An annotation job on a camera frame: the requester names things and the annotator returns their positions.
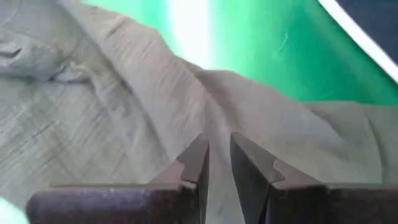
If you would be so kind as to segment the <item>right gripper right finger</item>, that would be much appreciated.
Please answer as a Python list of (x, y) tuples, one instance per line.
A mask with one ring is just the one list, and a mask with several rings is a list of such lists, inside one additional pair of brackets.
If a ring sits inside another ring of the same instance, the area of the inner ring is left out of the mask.
[(398, 184), (325, 183), (237, 132), (230, 154), (246, 224), (398, 224)]

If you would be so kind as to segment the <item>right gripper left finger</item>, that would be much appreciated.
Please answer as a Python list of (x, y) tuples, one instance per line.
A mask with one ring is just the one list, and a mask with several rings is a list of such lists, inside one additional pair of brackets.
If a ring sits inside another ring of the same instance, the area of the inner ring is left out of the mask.
[(26, 205), (30, 224), (205, 224), (209, 141), (199, 134), (146, 184), (58, 185)]

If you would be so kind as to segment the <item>dark green garment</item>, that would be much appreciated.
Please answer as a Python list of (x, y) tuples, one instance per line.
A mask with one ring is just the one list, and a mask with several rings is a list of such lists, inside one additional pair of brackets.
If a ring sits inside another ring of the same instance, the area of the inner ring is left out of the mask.
[(243, 224), (231, 133), (327, 183), (398, 187), (398, 106), (298, 103), (175, 55), (159, 32), (76, 0), (0, 0), (0, 198), (143, 184), (200, 134), (206, 224)]

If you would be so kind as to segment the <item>navy white striped laundry basket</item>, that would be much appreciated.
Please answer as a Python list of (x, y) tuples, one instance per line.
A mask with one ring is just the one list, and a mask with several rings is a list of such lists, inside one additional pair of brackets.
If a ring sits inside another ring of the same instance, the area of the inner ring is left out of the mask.
[(398, 0), (318, 0), (333, 20), (398, 84)]

